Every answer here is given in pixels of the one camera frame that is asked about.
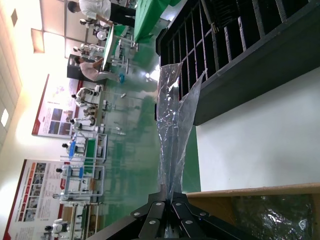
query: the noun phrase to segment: green floor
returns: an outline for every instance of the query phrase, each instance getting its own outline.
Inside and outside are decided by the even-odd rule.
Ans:
[[[104,118],[108,149],[101,227],[146,204],[148,194],[157,192],[159,187],[160,145],[154,120],[158,83],[145,77],[159,64],[154,46],[153,39],[149,45],[140,47],[134,59],[138,67],[126,76],[124,84],[112,81],[106,84],[106,99],[112,109]],[[196,129],[193,127],[186,149],[183,191],[200,190]]]

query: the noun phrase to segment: poster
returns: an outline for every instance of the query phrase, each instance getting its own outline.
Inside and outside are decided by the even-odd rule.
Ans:
[[[70,138],[72,125],[69,120],[76,118],[79,111],[71,95],[82,86],[83,81],[48,74],[32,135]]]
[[[63,205],[53,194],[65,188],[56,168],[61,161],[24,160],[4,240],[45,240],[45,226],[62,217]]]

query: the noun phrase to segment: plastic wrap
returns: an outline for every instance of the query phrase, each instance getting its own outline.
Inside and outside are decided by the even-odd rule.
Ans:
[[[202,74],[179,101],[179,75],[182,63],[161,67],[157,95],[157,129],[160,138],[158,182],[165,185],[166,199],[182,192],[186,146],[193,126]]]
[[[310,195],[232,198],[236,226],[261,240],[311,240]]]

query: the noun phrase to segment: blue object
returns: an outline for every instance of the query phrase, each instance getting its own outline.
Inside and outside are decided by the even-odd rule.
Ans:
[[[120,73],[119,78],[120,78],[120,83],[123,84],[125,82],[125,75],[123,73]]]
[[[76,150],[76,142],[73,141],[70,144],[70,149],[69,149],[69,157],[73,157],[75,155],[75,150]]]
[[[79,169],[79,178],[82,179],[83,176],[84,176],[84,168],[80,167],[80,169]]]

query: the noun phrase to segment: white wall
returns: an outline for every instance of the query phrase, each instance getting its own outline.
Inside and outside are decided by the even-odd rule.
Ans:
[[[24,159],[60,160],[65,154],[61,144],[65,139],[32,136],[47,74],[67,75],[67,60],[34,54],[29,69],[23,72],[21,91],[11,125],[0,152],[0,238],[3,237],[12,202],[15,196]]]
[[[319,182],[320,68],[196,132],[202,191]]]

